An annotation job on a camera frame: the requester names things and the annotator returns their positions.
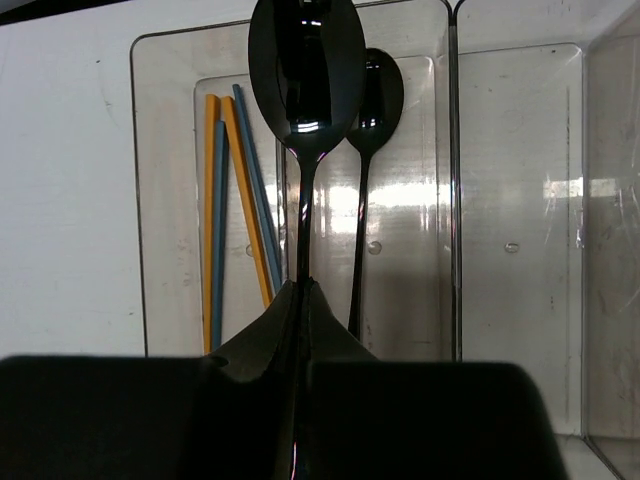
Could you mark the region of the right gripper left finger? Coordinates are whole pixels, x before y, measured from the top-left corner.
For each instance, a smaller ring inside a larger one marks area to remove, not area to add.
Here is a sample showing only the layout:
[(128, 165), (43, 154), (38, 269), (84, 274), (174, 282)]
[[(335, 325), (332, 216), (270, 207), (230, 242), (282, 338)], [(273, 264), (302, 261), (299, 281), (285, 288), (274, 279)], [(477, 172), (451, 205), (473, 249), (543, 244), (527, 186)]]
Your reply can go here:
[(298, 298), (206, 356), (4, 359), (2, 477), (288, 478)]

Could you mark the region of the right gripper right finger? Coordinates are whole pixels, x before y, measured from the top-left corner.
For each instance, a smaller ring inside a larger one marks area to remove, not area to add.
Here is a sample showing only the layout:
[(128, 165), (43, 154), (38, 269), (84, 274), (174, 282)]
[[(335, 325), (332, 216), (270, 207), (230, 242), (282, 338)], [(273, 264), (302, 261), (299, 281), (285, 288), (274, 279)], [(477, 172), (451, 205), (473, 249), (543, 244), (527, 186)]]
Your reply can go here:
[(303, 479), (564, 479), (541, 394), (501, 362), (375, 358), (305, 292)]

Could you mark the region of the grey chopstick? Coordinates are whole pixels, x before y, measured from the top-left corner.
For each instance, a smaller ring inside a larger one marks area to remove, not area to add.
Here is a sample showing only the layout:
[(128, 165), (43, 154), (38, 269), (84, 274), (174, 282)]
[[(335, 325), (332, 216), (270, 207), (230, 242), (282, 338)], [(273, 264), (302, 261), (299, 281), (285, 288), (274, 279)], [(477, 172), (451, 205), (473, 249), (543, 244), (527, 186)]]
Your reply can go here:
[(255, 203), (258, 210), (270, 278), (274, 289), (278, 290), (282, 285), (282, 272), (279, 257), (279, 243), (275, 232), (270, 203), (262, 176), (243, 91), (239, 84), (233, 84), (232, 89), (236, 107), (238, 109), (241, 137), (247, 156), (251, 185), (254, 190)]
[(228, 138), (225, 123), (215, 123), (214, 188), (213, 188), (213, 260), (212, 260), (212, 347), (222, 344), (224, 265), (227, 211)]

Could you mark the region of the black spoon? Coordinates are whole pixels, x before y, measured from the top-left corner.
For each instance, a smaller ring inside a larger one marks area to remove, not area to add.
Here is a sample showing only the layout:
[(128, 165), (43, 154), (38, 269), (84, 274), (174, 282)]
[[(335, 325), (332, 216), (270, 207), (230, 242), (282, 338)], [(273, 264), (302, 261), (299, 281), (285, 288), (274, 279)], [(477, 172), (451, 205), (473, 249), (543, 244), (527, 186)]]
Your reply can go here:
[(378, 48), (366, 50), (366, 85), (356, 126), (347, 140), (359, 153), (361, 172), (356, 248), (348, 330), (362, 339), (362, 277), (368, 204), (369, 170), (373, 156), (394, 134), (404, 105), (404, 82), (396, 61)]
[(350, 1), (260, 1), (250, 22), (249, 71), (265, 122), (300, 170), (296, 307), (285, 324), (277, 360), (284, 367), (283, 466), (275, 478), (301, 472), (302, 391), (310, 357), (305, 289), (310, 280), (314, 178), (321, 160), (354, 124), (365, 87), (366, 46)]

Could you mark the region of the orange chopstick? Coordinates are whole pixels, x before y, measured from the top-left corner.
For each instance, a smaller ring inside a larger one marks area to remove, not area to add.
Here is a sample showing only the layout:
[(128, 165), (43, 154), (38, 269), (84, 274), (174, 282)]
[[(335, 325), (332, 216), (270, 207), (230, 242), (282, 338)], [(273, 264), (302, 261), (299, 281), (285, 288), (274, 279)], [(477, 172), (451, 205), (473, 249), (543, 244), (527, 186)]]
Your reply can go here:
[(262, 302), (264, 307), (267, 308), (273, 300), (273, 292), (264, 252), (257, 209), (249, 176), (248, 164), (244, 152), (242, 136), (240, 133), (239, 119), (236, 111), (235, 101), (230, 96), (224, 96), (221, 99), (221, 106), (228, 131), (231, 155), (236, 173), (237, 185), (244, 213), (245, 224), (254, 258)]
[(204, 352), (212, 351), (212, 282), (213, 282), (213, 188), (215, 160), (215, 130), (219, 120), (218, 98), (213, 94), (205, 96), (204, 122), (204, 171), (203, 171), (203, 333)]

